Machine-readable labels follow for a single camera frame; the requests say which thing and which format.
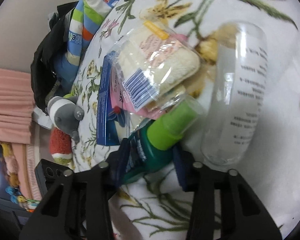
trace lime green cap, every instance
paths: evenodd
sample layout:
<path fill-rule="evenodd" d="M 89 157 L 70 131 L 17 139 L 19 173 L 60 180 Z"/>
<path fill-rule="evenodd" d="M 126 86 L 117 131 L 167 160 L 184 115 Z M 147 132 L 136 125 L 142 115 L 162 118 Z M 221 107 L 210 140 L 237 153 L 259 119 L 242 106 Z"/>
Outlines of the lime green cap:
<path fill-rule="evenodd" d="M 170 112 L 160 116 L 147 130 L 153 147 L 168 150 L 183 138 L 183 133 L 202 114 L 203 109 L 192 97 L 187 97 Z"/>

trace bed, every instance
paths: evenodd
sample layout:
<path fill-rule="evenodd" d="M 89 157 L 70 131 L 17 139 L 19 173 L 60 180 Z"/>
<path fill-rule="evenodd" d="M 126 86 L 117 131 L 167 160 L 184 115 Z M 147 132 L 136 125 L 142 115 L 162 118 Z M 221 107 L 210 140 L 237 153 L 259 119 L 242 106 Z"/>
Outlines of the bed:
<path fill-rule="evenodd" d="M 253 141 L 237 169 L 252 186 L 286 237 L 300 220 L 300 4 L 298 0 L 120 0 L 94 35 L 72 87 L 85 112 L 80 142 L 73 142 L 75 172 L 105 160 L 118 147 L 96 143 L 96 113 L 103 58 L 113 44 L 149 14 L 187 35 L 209 63 L 199 102 L 213 87 L 214 31 L 240 20 L 263 29 L 269 51 L 268 90 Z M 204 118 L 187 133 L 183 146 L 202 161 Z M 110 201 L 120 239 L 185 239 L 193 195 L 178 185 L 172 164 L 148 179 L 123 186 Z M 216 210 L 216 222 L 219 221 Z"/>

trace pink curtain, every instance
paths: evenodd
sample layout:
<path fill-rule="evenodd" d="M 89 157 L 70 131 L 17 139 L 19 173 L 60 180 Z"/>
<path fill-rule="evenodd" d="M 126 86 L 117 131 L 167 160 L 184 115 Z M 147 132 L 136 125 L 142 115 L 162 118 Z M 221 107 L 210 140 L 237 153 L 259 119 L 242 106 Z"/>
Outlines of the pink curtain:
<path fill-rule="evenodd" d="M 30 74 L 0 68 L 0 141 L 30 143 L 33 98 Z"/>

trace orange tag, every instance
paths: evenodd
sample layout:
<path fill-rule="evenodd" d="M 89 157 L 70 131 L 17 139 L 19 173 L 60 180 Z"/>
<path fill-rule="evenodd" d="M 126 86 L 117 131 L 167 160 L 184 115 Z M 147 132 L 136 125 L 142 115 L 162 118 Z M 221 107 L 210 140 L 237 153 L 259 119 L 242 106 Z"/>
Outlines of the orange tag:
<path fill-rule="evenodd" d="M 151 30 L 155 35 L 157 35 L 160 39 L 166 40 L 169 38 L 169 34 L 165 32 L 164 30 L 160 29 L 157 25 L 155 25 L 153 22 L 145 21 L 143 23 L 144 26 L 146 26 L 149 30 Z"/>

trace clear plastic bottle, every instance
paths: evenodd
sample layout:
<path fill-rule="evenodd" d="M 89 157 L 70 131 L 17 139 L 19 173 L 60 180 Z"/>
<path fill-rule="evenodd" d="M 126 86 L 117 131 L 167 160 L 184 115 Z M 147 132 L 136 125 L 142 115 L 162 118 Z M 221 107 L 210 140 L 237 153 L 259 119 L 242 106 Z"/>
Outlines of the clear plastic bottle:
<path fill-rule="evenodd" d="M 217 73 L 202 139 L 213 164 L 231 165 L 254 134 L 266 88 L 266 36 L 254 24 L 227 23 L 218 30 Z"/>

